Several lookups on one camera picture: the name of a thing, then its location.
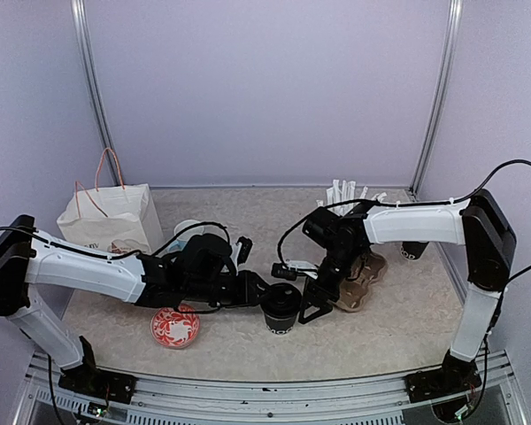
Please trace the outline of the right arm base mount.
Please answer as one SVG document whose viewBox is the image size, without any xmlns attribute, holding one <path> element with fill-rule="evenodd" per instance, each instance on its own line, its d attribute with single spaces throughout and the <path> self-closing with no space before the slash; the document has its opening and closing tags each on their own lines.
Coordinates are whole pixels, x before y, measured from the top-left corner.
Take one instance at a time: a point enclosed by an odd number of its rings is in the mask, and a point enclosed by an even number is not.
<svg viewBox="0 0 531 425">
<path fill-rule="evenodd" d="M 408 374 L 406 390 L 411 403 L 446 397 L 482 385 L 474 359 L 469 362 L 447 352 L 438 368 Z"/>
</svg>

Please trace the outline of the brown pulp cup carrier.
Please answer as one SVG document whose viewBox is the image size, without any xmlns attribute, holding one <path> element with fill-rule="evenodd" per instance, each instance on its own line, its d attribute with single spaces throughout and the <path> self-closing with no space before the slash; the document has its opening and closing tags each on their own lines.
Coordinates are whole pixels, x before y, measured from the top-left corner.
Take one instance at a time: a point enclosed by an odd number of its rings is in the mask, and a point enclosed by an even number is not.
<svg viewBox="0 0 531 425">
<path fill-rule="evenodd" d="M 352 277 L 340 283 L 340 297 L 335 306 L 346 313 L 359 312 L 371 292 L 371 285 L 385 275 L 387 260 L 377 252 L 369 251 L 365 257 L 358 258 L 352 267 Z"/>
</svg>

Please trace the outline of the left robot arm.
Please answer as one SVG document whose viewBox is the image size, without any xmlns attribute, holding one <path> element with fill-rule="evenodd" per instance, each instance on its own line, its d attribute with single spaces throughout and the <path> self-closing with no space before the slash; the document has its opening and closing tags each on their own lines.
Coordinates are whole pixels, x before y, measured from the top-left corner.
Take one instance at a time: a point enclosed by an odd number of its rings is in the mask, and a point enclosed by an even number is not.
<svg viewBox="0 0 531 425">
<path fill-rule="evenodd" d="M 214 235 L 189 238 L 162 257 L 140 251 L 120 255 L 95 251 L 38 231 L 31 216 L 0 227 L 0 316 L 14 323 L 89 394 L 106 385 L 90 344 L 76 336 L 35 290 L 50 284 L 117 298 L 140 307 L 178 309 L 185 301 L 211 311 L 259 305 L 271 287 L 258 274 L 240 269 L 251 249 Z"/>
</svg>

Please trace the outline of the black paper coffee cup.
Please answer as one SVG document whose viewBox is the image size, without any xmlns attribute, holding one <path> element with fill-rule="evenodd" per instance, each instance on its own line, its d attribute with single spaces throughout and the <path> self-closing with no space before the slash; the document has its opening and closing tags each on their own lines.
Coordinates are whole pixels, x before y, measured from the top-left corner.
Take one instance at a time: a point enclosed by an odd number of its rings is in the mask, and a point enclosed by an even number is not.
<svg viewBox="0 0 531 425">
<path fill-rule="evenodd" d="M 417 260 L 424 253 L 428 242 L 402 242 L 400 252 L 407 260 Z"/>
</svg>

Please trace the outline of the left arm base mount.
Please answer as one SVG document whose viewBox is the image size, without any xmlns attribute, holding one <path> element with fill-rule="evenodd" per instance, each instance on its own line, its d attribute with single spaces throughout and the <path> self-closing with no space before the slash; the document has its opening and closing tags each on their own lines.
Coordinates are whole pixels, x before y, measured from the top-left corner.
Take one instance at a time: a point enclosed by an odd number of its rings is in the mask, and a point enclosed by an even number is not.
<svg viewBox="0 0 531 425">
<path fill-rule="evenodd" d="M 83 350 L 82 362 L 77 367 L 61 368 L 58 386 L 74 393 L 101 398 L 105 402 L 129 405 L 137 378 L 97 367 L 91 344 L 84 336 L 79 339 Z"/>
</svg>

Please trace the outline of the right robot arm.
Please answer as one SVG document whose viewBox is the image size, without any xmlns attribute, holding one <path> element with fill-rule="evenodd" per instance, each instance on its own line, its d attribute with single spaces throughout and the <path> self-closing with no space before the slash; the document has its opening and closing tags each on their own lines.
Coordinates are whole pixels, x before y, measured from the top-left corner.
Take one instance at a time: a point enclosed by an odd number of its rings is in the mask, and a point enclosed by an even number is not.
<svg viewBox="0 0 531 425">
<path fill-rule="evenodd" d="M 353 264 L 374 244 L 451 243 L 466 248 L 468 291 L 457 332 L 448 350 L 452 358 L 435 373 L 435 386 L 452 393 L 470 375 L 489 331 L 498 300 L 510 281 L 517 239 L 493 196 L 485 189 L 459 203 L 392 205 L 362 200 L 339 216 L 326 207 L 311 212 L 303 232 L 324 248 L 315 278 L 308 278 L 298 320 L 302 324 L 330 313 L 340 284 Z"/>
</svg>

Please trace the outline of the cream bear paper bag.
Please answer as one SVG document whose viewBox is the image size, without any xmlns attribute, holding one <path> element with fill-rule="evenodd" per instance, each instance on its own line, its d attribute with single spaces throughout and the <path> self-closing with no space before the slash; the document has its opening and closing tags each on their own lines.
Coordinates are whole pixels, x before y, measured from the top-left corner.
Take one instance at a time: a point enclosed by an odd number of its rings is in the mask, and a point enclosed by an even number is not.
<svg viewBox="0 0 531 425">
<path fill-rule="evenodd" d="M 119 182 L 86 189 L 74 183 L 73 198 L 57 219 L 69 243 L 115 254 L 138 250 L 152 253 L 164 243 L 150 186 L 126 185 L 119 161 L 115 162 Z"/>
</svg>

